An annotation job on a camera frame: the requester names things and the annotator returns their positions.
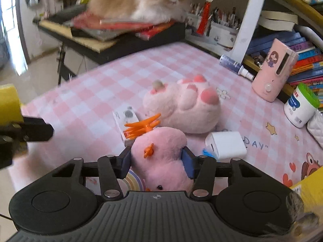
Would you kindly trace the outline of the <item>white power adapter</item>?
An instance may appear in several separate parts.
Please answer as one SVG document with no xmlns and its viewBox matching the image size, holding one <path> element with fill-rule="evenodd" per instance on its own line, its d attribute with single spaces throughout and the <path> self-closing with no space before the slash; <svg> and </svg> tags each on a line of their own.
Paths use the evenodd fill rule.
<svg viewBox="0 0 323 242">
<path fill-rule="evenodd" d="M 205 139 L 205 148 L 214 152 L 217 161 L 243 159 L 247 155 L 247 148 L 241 134 L 237 131 L 209 133 Z"/>
</svg>

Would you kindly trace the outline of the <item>pink duck plush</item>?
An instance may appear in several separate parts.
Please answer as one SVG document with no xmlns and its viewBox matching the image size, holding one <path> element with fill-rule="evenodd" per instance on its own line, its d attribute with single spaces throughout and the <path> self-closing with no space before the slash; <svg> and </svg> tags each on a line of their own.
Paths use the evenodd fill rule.
<svg viewBox="0 0 323 242">
<path fill-rule="evenodd" d="M 134 141 L 131 146 L 132 170 L 143 179 L 148 192 L 190 192 L 193 180 L 187 176 L 181 160 L 187 137 L 179 129 L 160 127 L 160 116 L 158 113 L 124 125 L 126 139 Z"/>
</svg>

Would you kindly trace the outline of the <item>small white red box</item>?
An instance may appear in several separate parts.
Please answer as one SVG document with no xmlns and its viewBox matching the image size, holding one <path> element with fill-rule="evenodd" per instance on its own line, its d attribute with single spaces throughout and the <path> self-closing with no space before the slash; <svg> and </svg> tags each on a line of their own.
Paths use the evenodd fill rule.
<svg viewBox="0 0 323 242">
<path fill-rule="evenodd" d="M 125 126 L 125 124 L 135 123 L 139 121 L 135 111 L 133 110 L 132 106 L 127 106 L 123 108 L 118 108 L 112 113 L 115 120 L 115 124 L 117 125 L 119 133 L 121 134 L 121 139 L 124 146 L 131 146 L 134 140 L 126 139 L 125 130 L 127 129 L 127 127 Z"/>
</svg>

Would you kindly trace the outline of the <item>pink paw plush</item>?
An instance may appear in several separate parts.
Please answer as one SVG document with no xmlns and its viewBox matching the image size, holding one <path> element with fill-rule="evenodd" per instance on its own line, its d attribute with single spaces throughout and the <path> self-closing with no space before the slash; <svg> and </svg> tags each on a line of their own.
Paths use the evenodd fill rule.
<svg viewBox="0 0 323 242">
<path fill-rule="evenodd" d="M 214 87 L 199 74 L 177 82 L 153 82 L 143 99 L 146 115 L 161 114 L 162 127 L 172 127 L 188 134 L 212 131 L 221 116 L 221 102 Z"/>
</svg>

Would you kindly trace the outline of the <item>pink checkered tablecloth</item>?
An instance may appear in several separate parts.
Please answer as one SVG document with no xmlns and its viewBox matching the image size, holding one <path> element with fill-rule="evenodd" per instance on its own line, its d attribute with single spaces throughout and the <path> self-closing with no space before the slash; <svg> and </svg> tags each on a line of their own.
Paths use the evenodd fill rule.
<svg viewBox="0 0 323 242">
<path fill-rule="evenodd" d="M 124 148 L 113 112 L 131 107 L 140 119 L 160 114 L 189 127 L 218 109 L 216 131 L 238 131 L 248 163 L 297 184 L 322 166 L 322 147 L 306 128 L 295 127 L 279 100 L 267 102 L 251 83 L 216 58 L 175 43 L 121 58 L 37 97 L 23 113 L 54 127 L 48 142 L 32 143 L 9 168 L 20 190 L 73 157 L 94 161 Z"/>
</svg>

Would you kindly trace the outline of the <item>keyboard stand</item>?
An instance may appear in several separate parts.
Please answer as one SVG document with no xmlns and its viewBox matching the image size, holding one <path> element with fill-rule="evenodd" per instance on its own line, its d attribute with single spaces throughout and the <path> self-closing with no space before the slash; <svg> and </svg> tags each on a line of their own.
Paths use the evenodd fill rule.
<svg viewBox="0 0 323 242">
<path fill-rule="evenodd" d="M 60 46 L 58 50 L 58 86 L 61 85 L 62 80 L 64 81 L 70 81 L 74 79 L 77 75 L 71 71 L 66 65 L 65 65 L 65 55 L 66 55 L 66 47 L 64 46 L 64 43 Z"/>
</svg>

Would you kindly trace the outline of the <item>blue spray bottle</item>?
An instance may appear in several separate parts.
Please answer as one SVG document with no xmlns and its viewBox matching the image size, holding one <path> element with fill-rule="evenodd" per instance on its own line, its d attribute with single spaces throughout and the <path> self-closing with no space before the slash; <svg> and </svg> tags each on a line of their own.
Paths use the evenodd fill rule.
<svg viewBox="0 0 323 242">
<path fill-rule="evenodd" d="M 226 55 L 222 55 L 219 59 L 219 63 L 221 66 L 227 68 L 233 73 L 243 76 L 244 78 L 253 81 L 255 76 L 251 74 L 242 64 L 234 61 Z"/>
</svg>

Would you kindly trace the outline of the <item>yellow cardboard box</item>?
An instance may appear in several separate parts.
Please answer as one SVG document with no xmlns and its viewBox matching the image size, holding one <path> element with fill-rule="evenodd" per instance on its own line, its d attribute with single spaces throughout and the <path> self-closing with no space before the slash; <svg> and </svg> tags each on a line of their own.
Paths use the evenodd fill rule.
<svg viewBox="0 0 323 242">
<path fill-rule="evenodd" d="M 313 211 L 322 216 L 322 171 L 320 167 L 317 171 L 308 177 L 305 177 L 298 184 L 291 187 L 303 200 L 304 209 L 306 211 Z"/>
</svg>

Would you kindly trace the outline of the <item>white jar green lid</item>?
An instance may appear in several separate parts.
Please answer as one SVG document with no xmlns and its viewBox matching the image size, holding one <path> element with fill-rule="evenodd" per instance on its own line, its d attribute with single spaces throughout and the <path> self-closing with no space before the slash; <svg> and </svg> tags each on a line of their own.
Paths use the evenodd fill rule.
<svg viewBox="0 0 323 242">
<path fill-rule="evenodd" d="M 320 106 L 316 94 L 306 84 L 297 85 L 293 94 L 284 105 L 284 114 L 297 128 L 302 128 Z"/>
</svg>

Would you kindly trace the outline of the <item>white quilted pouch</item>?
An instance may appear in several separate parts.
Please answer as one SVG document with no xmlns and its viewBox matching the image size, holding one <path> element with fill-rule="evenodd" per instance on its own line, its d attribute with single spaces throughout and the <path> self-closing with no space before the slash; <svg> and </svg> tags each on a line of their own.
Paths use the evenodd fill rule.
<svg viewBox="0 0 323 242">
<path fill-rule="evenodd" d="M 307 122 L 307 130 L 323 148 L 323 116 L 316 110 L 311 119 Z"/>
</svg>

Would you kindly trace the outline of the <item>white pen holder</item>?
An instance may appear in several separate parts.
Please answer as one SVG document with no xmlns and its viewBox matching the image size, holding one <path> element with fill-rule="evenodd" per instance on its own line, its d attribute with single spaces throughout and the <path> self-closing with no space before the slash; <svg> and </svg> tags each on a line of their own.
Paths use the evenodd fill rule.
<svg viewBox="0 0 323 242">
<path fill-rule="evenodd" d="M 201 16 L 194 14 L 187 15 L 186 35 L 194 41 L 204 42 L 213 45 L 221 45 L 226 48 L 233 48 L 238 30 L 214 22 L 208 22 L 203 35 L 196 33 L 201 21 Z"/>
</svg>

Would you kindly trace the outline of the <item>pink humidifier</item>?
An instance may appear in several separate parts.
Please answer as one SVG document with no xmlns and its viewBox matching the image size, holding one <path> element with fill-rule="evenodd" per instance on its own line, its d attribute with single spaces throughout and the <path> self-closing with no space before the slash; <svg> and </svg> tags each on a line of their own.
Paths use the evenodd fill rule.
<svg viewBox="0 0 323 242">
<path fill-rule="evenodd" d="M 286 84 L 298 58 L 296 52 L 275 38 L 251 84 L 254 92 L 265 101 L 273 102 Z"/>
</svg>

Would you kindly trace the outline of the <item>red books under cat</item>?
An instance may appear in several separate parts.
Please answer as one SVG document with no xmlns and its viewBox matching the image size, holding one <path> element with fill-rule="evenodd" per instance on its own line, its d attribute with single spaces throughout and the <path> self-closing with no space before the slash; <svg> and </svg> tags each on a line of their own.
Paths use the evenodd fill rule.
<svg viewBox="0 0 323 242">
<path fill-rule="evenodd" d="M 71 20 L 74 30 L 82 30 L 99 41 L 110 41 L 127 33 L 132 33 L 143 39 L 150 40 L 155 35 L 170 28 L 175 24 L 171 20 L 162 24 L 151 24 L 140 21 L 131 22 L 126 19 L 100 19 L 97 16 L 85 11 Z"/>
</svg>

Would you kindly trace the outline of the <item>red doll figurine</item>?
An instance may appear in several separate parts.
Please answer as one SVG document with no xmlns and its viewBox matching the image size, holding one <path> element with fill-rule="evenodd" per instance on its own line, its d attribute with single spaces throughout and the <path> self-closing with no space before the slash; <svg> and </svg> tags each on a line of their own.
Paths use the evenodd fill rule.
<svg viewBox="0 0 323 242">
<path fill-rule="evenodd" d="M 210 12 L 210 7 L 211 7 L 212 2 L 213 2 L 213 0 L 205 0 L 201 21 L 200 21 L 199 27 L 196 31 L 196 33 L 198 35 L 204 35 L 206 25 L 207 25 L 208 19 L 209 19 L 209 12 Z"/>
</svg>

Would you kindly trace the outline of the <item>orange and white cat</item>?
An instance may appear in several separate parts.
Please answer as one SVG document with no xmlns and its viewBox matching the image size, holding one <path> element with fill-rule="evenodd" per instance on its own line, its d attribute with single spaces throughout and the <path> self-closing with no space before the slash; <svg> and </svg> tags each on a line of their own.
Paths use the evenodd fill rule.
<svg viewBox="0 0 323 242">
<path fill-rule="evenodd" d="M 102 19 L 129 19 L 151 24 L 183 22 L 191 0 L 90 0 L 88 11 Z"/>
</svg>

